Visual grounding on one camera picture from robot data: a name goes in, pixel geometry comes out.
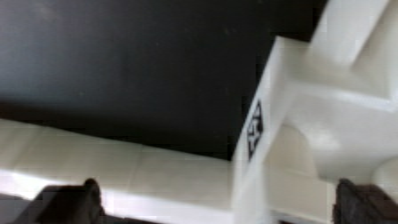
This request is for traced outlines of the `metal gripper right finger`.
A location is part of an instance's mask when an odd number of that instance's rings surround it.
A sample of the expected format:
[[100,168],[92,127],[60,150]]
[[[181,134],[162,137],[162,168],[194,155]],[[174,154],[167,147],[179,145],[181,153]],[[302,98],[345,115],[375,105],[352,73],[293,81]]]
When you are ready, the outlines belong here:
[[398,203],[373,184],[341,179],[332,207],[334,224],[398,224]]

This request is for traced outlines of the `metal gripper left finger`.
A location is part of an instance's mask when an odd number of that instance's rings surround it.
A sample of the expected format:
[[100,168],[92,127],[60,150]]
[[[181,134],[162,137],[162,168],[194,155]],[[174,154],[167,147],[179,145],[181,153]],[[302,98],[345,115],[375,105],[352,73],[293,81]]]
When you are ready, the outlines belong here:
[[105,224],[100,184],[89,178],[82,185],[43,188],[16,218],[16,224]]

